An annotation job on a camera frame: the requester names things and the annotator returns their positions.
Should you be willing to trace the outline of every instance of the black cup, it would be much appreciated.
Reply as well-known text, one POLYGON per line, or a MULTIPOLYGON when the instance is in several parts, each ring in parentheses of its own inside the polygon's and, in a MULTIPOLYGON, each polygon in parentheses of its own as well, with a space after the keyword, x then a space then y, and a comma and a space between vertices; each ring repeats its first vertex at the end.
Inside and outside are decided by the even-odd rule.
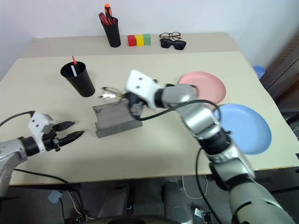
POLYGON ((74 65, 73 62, 64 65, 60 70, 60 74, 72 84, 81 96, 92 96, 95 89, 89 78, 85 64, 83 62, 77 62, 77 65, 74 65, 77 76, 74 76, 71 65, 74 65))
POLYGON ((102 22, 101 23, 106 32, 106 36, 110 46, 113 48, 117 48, 121 45, 121 37, 120 32, 118 30, 118 19, 116 19, 115 17, 114 19, 116 23, 112 25, 104 25, 102 22))

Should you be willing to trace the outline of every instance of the beige tabletop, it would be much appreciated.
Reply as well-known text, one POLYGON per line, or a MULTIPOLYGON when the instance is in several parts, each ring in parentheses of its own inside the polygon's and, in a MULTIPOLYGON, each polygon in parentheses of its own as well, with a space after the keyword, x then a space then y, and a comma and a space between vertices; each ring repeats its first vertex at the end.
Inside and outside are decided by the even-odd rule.
MULTIPOLYGON (((193 42, 187 42, 188 48, 180 53, 172 49, 160 52, 156 42, 151 53, 144 53, 150 46, 140 47, 143 50, 134 48, 132 53, 131 48, 125 44, 122 44, 119 50, 122 53, 119 54, 92 53, 88 56, 80 51, 75 52, 76 59, 86 64, 96 89, 95 94, 89 98, 81 97, 60 75, 60 68, 71 60, 70 56, 61 55, 63 46, 55 50, 55 44, 52 44, 51 54, 42 54, 35 49, 36 42, 33 43, 33 47, 25 53, 27 56, 19 59, 0 82, 0 120, 19 112, 36 110, 48 113, 56 122, 76 122, 69 130, 60 133, 61 137, 73 131, 84 130, 85 133, 75 142, 62 147, 61 151, 29 157, 18 168, 57 175, 70 182, 194 174, 199 145, 175 112, 144 121, 142 127, 97 138, 97 119, 92 106, 104 104, 97 98, 101 94, 101 87, 112 86, 123 90, 132 69, 158 79, 161 84, 176 84, 190 71, 205 71, 217 76, 227 90, 221 105, 236 103, 248 106, 261 114, 270 126, 272 142, 268 150, 259 155, 247 156, 253 168, 258 170, 299 165, 295 155, 299 152, 299 143, 252 67, 236 45, 228 46, 227 50, 225 47, 215 49, 213 38, 208 38, 209 35, 213 37, 213 34, 205 35, 202 39, 206 42, 198 43, 206 49, 203 52, 199 49, 193 52, 194 47, 189 45, 196 44, 194 38, 198 37, 198 40, 201 35, 191 35, 192 38, 186 35, 193 42), (212 45, 214 51, 209 51, 208 45, 212 45)), ((223 39, 234 43, 225 34, 214 35, 223 36, 223 39)), ((51 42, 49 39, 37 42, 40 41, 47 42, 47 46, 51 42)), ((143 116, 153 113, 145 109, 143 116)), ((28 122, 28 116, 9 121, 0 128, 0 141, 28 137, 28 122)), ((199 160, 199 172, 210 173, 204 155, 199 160)), ((57 181, 20 172, 13 172, 11 180, 11 184, 54 182, 57 181)))

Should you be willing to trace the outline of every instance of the red block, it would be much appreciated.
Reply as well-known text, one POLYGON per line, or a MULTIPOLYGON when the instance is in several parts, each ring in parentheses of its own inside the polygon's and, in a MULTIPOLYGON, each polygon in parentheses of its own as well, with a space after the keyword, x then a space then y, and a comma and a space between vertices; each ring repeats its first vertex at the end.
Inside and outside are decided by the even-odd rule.
POLYGON ((135 35, 128 35, 129 47, 136 46, 135 35))

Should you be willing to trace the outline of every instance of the sunglasses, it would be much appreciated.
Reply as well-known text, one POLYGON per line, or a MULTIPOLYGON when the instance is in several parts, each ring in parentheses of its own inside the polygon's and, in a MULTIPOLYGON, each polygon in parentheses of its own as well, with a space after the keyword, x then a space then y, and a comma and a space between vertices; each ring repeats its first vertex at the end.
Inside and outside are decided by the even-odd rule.
POLYGON ((162 48, 170 48, 173 45, 176 50, 183 50, 187 44, 185 41, 172 41, 167 38, 160 39, 160 43, 162 48))
POLYGON ((181 34, 179 32, 173 32, 173 33, 162 33, 159 35, 160 38, 172 38, 173 40, 180 40, 181 34))

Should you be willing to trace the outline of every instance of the gray floor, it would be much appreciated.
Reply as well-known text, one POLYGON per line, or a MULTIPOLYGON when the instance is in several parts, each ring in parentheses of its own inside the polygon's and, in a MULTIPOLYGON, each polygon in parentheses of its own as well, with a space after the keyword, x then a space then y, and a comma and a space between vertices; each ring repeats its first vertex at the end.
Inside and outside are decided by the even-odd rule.
MULTIPOLYGON (((299 185, 299 174, 295 173, 296 168, 286 168, 270 171, 259 171, 257 177, 268 190, 277 190, 286 187, 299 185)), ((135 187, 134 215, 164 215, 164 207, 161 201, 161 186, 166 181, 179 182, 181 177, 149 178, 139 180, 108 181, 83 183, 81 194, 85 208, 91 215, 96 216, 109 192, 121 183, 128 183, 135 187)), ((205 185, 203 177, 200 178, 202 185, 205 185)), ((189 195, 199 196, 194 176, 184 178, 185 188, 189 195)), ((2 224, 59 224, 63 223, 60 204, 52 204, 47 199, 50 190, 26 189, 10 187, 7 196, 17 196, 18 199, 5 201, 2 207, 2 224)), ((219 189, 214 182, 208 182, 206 194, 219 217, 225 224, 230 223, 231 215, 228 205, 227 192, 219 189)), ((292 191, 275 195, 278 202, 299 223, 299 191, 292 191)), ((66 192, 62 196, 65 216, 75 217, 71 200, 66 192)), ((189 199, 187 201, 192 209, 195 207, 208 211, 202 199, 189 199)), ((201 224, 202 220, 194 217, 195 224, 201 224)))

